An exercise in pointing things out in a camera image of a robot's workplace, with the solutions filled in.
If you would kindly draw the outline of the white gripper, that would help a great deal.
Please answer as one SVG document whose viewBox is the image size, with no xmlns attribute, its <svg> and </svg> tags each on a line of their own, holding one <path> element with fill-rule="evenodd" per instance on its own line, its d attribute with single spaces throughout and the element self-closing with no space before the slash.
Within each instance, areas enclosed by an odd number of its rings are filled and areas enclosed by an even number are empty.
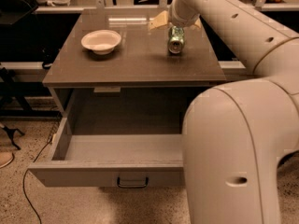
<svg viewBox="0 0 299 224">
<path fill-rule="evenodd" d="M 173 0 L 168 12 L 164 10 L 149 21 L 148 29 L 154 30 L 166 28 L 168 26 L 168 21 L 174 26 L 181 28 L 192 25 L 198 29 L 202 28 L 199 14 L 182 0 Z"/>
</svg>

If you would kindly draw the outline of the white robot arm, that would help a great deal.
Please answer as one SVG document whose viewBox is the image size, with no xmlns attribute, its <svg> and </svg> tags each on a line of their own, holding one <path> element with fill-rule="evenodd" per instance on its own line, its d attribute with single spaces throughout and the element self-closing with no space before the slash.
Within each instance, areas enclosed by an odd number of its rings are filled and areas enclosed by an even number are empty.
<svg viewBox="0 0 299 224">
<path fill-rule="evenodd" d="M 297 151 L 298 34 L 239 0 L 173 0 L 151 28 L 203 18 L 248 80 L 198 95 L 183 121 L 192 224 L 280 224 L 277 169 Z"/>
</svg>

